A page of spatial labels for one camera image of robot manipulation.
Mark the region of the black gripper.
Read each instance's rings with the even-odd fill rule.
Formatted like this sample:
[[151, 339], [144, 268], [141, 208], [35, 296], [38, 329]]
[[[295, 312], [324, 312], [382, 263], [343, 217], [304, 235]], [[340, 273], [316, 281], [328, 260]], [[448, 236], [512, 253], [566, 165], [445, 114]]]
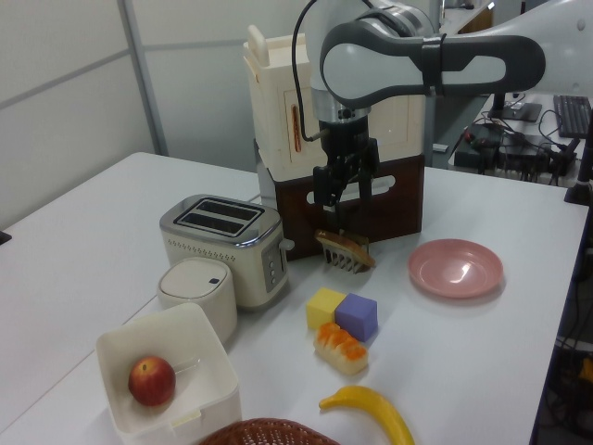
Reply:
[[380, 166], [377, 140], [369, 136], [367, 118], [331, 123], [319, 122], [324, 131], [322, 150], [327, 156], [325, 166], [313, 169], [314, 203], [323, 206], [337, 231], [346, 229], [346, 214], [341, 197], [346, 188], [345, 164], [342, 158], [359, 153], [358, 185], [360, 200], [372, 198], [372, 180]]

